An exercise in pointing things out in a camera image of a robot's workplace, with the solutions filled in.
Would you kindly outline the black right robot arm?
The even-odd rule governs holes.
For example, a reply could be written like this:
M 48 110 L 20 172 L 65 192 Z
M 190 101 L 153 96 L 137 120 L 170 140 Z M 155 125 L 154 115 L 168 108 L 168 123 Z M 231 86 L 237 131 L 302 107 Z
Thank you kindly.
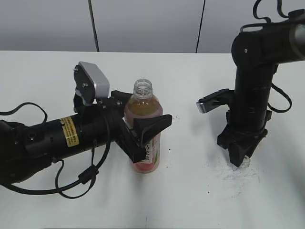
M 264 17 L 264 23 L 241 28 L 234 39 L 231 53 L 236 65 L 235 88 L 216 96 L 215 105 L 227 105 L 227 125 L 218 135 L 217 144 L 228 150 L 229 160 L 240 166 L 244 157 L 251 157 L 266 137 L 266 123 L 275 108 L 269 104 L 273 76 L 280 64 L 303 61 L 305 58 L 305 11 L 288 14 L 277 2 L 281 22 Z

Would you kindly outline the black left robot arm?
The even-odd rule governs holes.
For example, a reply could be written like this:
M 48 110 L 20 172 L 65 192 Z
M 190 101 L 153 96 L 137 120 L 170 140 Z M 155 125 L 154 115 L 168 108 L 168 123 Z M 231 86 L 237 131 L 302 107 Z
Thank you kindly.
M 136 118 L 133 128 L 123 120 L 128 93 L 112 91 L 111 96 L 85 106 L 74 97 L 75 114 L 26 126 L 0 123 L 0 181 L 22 182 L 48 168 L 56 159 L 64 159 L 94 147 L 115 142 L 133 163 L 145 159 L 145 145 L 172 124 L 169 114 Z

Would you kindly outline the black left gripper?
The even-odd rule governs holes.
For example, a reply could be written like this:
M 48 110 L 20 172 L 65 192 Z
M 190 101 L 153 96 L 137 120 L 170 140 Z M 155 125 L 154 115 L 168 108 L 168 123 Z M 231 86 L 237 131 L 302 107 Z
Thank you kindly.
M 133 135 L 123 120 L 124 108 L 131 96 L 131 93 L 114 90 L 111 91 L 109 98 L 84 106 L 81 98 L 74 95 L 76 115 L 73 120 L 84 150 L 105 145 L 110 139 L 111 142 L 116 142 L 133 163 L 145 159 L 143 146 L 168 128 L 172 124 L 173 117 L 165 114 L 153 118 L 134 118 Z

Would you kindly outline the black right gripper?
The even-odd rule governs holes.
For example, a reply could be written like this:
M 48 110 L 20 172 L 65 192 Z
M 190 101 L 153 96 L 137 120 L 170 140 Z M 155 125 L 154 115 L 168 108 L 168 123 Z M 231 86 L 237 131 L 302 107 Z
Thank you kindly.
M 266 137 L 268 131 L 265 126 L 272 112 L 265 110 L 263 113 L 247 113 L 238 117 L 229 110 L 225 116 L 227 125 L 218 135 L 217 145 L 227 149 L 230 162 L 239 167 L 245 155 L 251 158 L 261 140 Z

